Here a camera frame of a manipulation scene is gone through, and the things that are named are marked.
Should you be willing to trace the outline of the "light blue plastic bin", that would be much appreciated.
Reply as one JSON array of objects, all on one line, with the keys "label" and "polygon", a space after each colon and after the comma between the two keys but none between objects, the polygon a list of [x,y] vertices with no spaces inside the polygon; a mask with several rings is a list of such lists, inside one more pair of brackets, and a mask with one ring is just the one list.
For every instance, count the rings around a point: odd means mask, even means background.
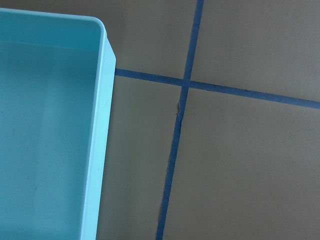
[{"label": "light blue plastic bin", "polygon": [[94,240],[116,57],[95,17],[0,10],[0,237]]}]

